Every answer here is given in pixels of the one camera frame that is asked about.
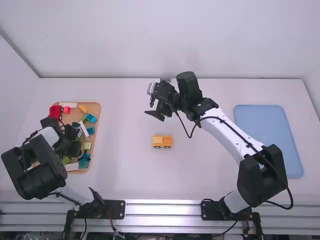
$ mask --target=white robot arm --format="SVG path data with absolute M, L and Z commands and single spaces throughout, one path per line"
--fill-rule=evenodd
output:
M 203 97 L 198 80 L 191 71 L 176 76 L 179 93 L 166 81 L 149 84 L 147 94 L 151 96 L 150 107 L 158 99 L 156 110 L 145 113 L 164 121 L 165 116 L 175 113 L 189 138 L 196 126 L 214 136 L 233 156 L 239 165 L 237 189 L 220 199 L 217 211 L 227 219 L 235 213 L 257 207 L 264 202 L 284 209 L 293 207 L 293 198 L 281 150 L 273 145 L 264 146 L 235 125 L 212 99 Z M 188 134 L 178 111 L 195 122 L 191 135 Z M 284 207 L 269 199 L 283 190 L 290 196 L 290 206 Z

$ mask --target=red toy block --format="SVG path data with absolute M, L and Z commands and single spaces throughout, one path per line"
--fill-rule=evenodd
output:
M 63 109 L 63 112 L 64 112 L 65 114 L 70 114 L 70 111 L 71 111 L 71 108 L 68 107 L 68 106 L 65 106 L 64 109 Z

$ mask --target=blue mat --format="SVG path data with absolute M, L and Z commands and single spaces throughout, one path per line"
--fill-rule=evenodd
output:
M 285 110 L 279 105 L 237 105 L 236 125 L 265 146 L 277 145 L 288 178 L 301 178 L 304 170 Z

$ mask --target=yellow toy car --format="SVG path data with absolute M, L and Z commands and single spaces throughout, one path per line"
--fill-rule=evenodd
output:
M 169 149 L 169 148 L 172 148 L 172 145 L 173 145 L 173 139 L 172 139 L 172 136 L 170 135 L 165 135 L 165 136 L 155 135 L 152 139 L 152 146 L 155 149 L 159 149 L 159 148 Z

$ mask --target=white wall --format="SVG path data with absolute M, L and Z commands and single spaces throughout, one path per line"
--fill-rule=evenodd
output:
M 0 35 L 0 154 L 15 145 L 38 81 L 38 76 Z M 2 164 L 0 160 L 0 172 L 4 171 Z
M 297 77 L 320 114 L 318 0 L 0 4 L 0 28 L 43 77 Z

